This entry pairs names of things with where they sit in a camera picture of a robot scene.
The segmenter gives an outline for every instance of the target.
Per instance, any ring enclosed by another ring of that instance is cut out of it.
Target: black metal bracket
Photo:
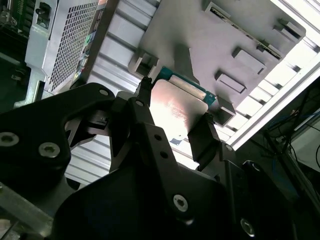
[[[82,120],[96,110],[108,112],[114,98],[109,89],[90,83],[1,114],[1,182],[36,192],[57,184],[71,158],[70,143],[94,136],[81,133]]]

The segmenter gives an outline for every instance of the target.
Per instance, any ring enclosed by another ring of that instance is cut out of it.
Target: black cable
[[[289,134],[288,134],[288,138],[286,139],[285,144],[284,144],[284,146],[283,146],[283,149],[282,149],[282,152],[283,152],[283,153],[286,151],[286,149],[287,149],[287,147],[288,147],[288,145],[289,145],[289,141],[291,140],[292,135],[293,135],[294,132],[295,132],[295,127],[296,127],[296,126],[298,125],[298,123],[299,123],[299,118],[300,118],[300,116],[301,116],[301,114],[302,114],[302,111],[303,111],[303,109],[304,109],[304,107],[305,107],[306,101],[307,101],[307,99],[308,99],[308,97],[309,97],[309,92],[310,92],[310,89],[308,89],[308,90],[306,91],[306,93],[305,93],[305,95],[304,95],[304,97],[303,97],[303,100],[302,100],[302,103],[301,103],[301,105],[300,105],[300,107],[299,107],[298,113],[297,113],[297,115],[296,115],[296,117],[295,117],[295,120],[294,120],[294,122],[293,122],[293,124],[292,124],[292,128],[291,128],[291,130],[290,130],[290,132],[289,132]]]
[[[320,130],[319,130],[318,128],[314,127],[314,126],[311,126],[311,125],[309,125],[309,124],[305,124],[305,125],[307,125],[308,127],[310,127],[310,128],[312,128],[312,129],[317,130],[318,132],[320,132]]]

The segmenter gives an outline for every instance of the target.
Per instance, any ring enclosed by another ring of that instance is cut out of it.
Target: screw hole
[[[181,199],[178,199],[176,201],[181,207],[183,207],[185,205],[184,201],[182,201]]]
[[[13,141],[13,137],[9,135],[5,135],[1,137],[1,141],[4,143],[11,143]]]
[[[164,151],[161,151],[161,152],[160,152],[160,155],[161,155],[161,157],[163,157],[164,159],[167,159],[167,158],[168,158],[168,154],[167,154],[166,152],[164,152]]]
[[[161,140],[162,140],[162,137],[159,136],[158,134],[154,135],[154,138],[157,139],[158,141],[161,141]]]
[[[44,150],[47,152],[47,153],[54,153],[55,152],[55,149],[52,147],[52,146],[46,146],[44,148]]]

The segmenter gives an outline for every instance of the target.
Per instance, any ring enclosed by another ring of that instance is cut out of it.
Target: machine
[[[295,206],[258,164],[239,164],[211,114],[188,132],[198,169],[176,162],[149,110],[156,84],[115,97],[90,83],[1,114],[0,207],[52,240],[303,239]],[[71,149],[95,135],[110,136],[110,174],[62,196]],[[317,236],[318,195],[292,179]]]

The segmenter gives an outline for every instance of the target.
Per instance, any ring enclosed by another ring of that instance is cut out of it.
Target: rectangular block
[[[216,81],[221,82],[231,88],[232,90],[236,91],[237,93],[241,94],[246,89],[245,86],[238,83],[236,80],[232,79],[231,77],[225,75],[224,73],[220,72],[216,76]]]
[[[232,53],[232,57],[235,60],[241,62],[243,65],[246,65],[258,75],[261,74],[264,69],[266,69],[266,66],[262,62],[260,62],[241,48],[237,48]]]

